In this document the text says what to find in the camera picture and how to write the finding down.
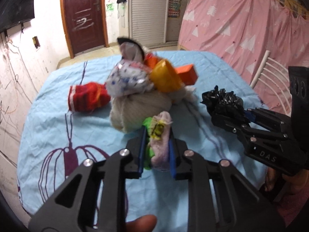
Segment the bolt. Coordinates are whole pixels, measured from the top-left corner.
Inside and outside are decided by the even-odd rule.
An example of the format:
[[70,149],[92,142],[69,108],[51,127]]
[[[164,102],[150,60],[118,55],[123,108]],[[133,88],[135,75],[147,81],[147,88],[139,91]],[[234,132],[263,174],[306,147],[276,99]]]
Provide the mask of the bolt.
[[228,167],[230,165],[230,162],[227,159],[223,159],[222,161],[220,161],[220,165],[222,167]]
[[93,164],[93,160],[92,159],[85,159],[83,162],[85,167],[90,167]]
[[184,152],[184,155],[185,155],[186,157],[192,157],[192,156],[194,155],[194,152],[193,152],[192,150],[186,150],[186,151]]
[[128,156],[130,154],[130,151],[128,149],[122,149],[120,150],[120,155],[125,157],[125,156]]

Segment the television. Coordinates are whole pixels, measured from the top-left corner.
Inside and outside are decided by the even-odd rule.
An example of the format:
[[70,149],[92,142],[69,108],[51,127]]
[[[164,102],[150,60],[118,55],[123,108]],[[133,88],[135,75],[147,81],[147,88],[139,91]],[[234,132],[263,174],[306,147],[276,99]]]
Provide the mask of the television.
[[0,32],[33,18],[33,0],[0,0]]

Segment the human thumb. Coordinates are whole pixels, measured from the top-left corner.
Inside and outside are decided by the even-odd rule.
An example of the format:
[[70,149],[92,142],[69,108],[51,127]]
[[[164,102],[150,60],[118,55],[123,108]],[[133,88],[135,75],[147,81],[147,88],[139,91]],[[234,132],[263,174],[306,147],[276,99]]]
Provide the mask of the human thumb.
[[127,222],[127,232],[152,232],[157,224],[154,215],[145,215],[132,222]]

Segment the brown door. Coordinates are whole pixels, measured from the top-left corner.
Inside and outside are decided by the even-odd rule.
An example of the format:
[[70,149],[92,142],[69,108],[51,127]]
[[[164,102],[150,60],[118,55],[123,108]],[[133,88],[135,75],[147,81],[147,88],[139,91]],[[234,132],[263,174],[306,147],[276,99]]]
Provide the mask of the brown door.
[[64,0],[74,54],[105,45],[101,0]]

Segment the white closet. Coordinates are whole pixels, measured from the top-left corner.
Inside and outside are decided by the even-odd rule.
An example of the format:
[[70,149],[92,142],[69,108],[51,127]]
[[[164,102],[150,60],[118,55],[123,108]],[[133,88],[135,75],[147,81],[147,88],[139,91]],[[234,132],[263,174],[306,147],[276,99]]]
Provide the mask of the white closet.
[[181,0],[178,18],[169,18],[169,0],[129,0],[130,37],[151,47],[178,41],[187,2]]

